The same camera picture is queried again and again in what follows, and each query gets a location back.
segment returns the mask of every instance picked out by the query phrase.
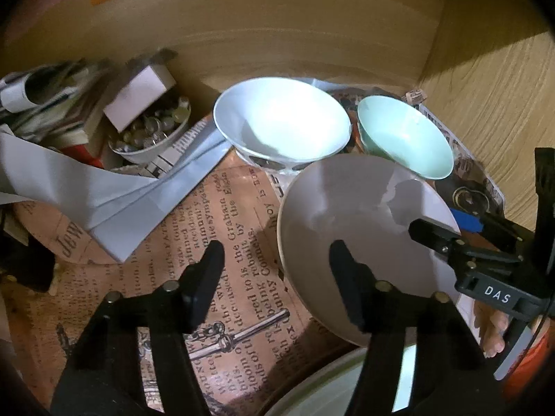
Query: brown newspaper-print surface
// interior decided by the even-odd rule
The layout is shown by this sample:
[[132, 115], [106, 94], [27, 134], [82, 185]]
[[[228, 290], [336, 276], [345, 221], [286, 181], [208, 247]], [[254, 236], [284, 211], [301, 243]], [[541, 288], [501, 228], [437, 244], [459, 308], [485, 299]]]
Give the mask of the brown newspaper-print surface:
[[[206, 323], [186, 336], [213, 414], [254, 415], [288, 380], [348, 345], [314, 321], [278, 269], [279, 201], [266, 175], [224, 160], [123, 265], [65, 263], [55, 296], [3, 286], [18, 367], [48, 406], [67, 355], [104, 295], [151, 292], [223, 242], [225, 269]], [[24, 211], [38, 211], [26, 205]], [[72, 238], [90, 244], [87, 236]], [[162, 409], [148, 330], [138, 332], [149, 406]], [[219, 352], [207, 347], [218, 343]]]

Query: mint green bowl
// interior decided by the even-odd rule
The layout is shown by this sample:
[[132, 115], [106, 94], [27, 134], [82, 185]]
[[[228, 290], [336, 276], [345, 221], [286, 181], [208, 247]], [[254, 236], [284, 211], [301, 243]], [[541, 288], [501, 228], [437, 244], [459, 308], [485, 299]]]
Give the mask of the mint green bowl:
[[360, 140], [371, 155], [392, 159], [421, 177], [440, 180], [453, 170], [453, 152], [441, 131], [422, 113], [391, 97], [359, 103]]

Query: bowl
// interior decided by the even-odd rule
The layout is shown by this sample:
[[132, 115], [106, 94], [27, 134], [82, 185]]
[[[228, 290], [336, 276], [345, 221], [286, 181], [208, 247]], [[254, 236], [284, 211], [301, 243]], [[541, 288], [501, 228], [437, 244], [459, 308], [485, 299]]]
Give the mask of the bowl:
[[410, 105], [373, 95], [359, 103], [358, 118], [367, 153], [393, 159], [429, 180], [444, 179], [453, 170], [453, 152], [445, 136]]
[[350, 322], [331, 273], [330, 245], [344, 240], [358, 263], [402, 292], [430, 297], [443, 291], [456, 302], [453, 269], [409, 235], [409, 224], [418, 218], [459, 233], [438, 193], [395, 162], [348, 154], [315, 162], [295, 177], [279, 209], [277, 242], [285, 275], [318, 321], [367, 346], [369, 335]]
[[159, 154], [163, 153], [166, 148], [170, 147], [171, 144], [176, 142], [176, 140], [179, 139], [185, 131], [187, 131], [189, 128], [187, 122], [188, 120], [181, 123], [166, 139], [156, 145], [153, 145], [152, 147], [128, 153], [119, 152], [113, 148], [112, 151], [133, 164], [148, 164], [156, 159]]
[[338, 153], [351, 137], [349, 116], [332, 96], [288, 78], [230, 87], [216, 101], [214, 121], [243, 158], [281, 173]]

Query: blue object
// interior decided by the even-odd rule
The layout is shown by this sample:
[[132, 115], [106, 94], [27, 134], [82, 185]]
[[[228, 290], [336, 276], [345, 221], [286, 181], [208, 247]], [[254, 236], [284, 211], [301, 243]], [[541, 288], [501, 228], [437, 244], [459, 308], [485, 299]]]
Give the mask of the blue object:
[[461, 230], [470, 231], [471, 233], [480, 233], [484, 229], [484, 224], [476, 216], [459, 211], [458, 209], [449, 208], [453, 213], [454, 219]]

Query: wooden panel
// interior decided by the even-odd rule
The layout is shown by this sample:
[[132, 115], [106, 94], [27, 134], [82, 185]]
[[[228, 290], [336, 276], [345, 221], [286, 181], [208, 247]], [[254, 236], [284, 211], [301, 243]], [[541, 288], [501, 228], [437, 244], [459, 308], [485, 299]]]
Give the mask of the wooden panel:
[[202, 95], [256, 75], [315, 76], [405, 90], [434, 40], [443, 0], [66, 0], [0, 51], [2, 72], [168, 46]]
[[523, 0], [446, 0], [422, 87], [534, 228], [534, 148], [555, 145], [555, 44]]

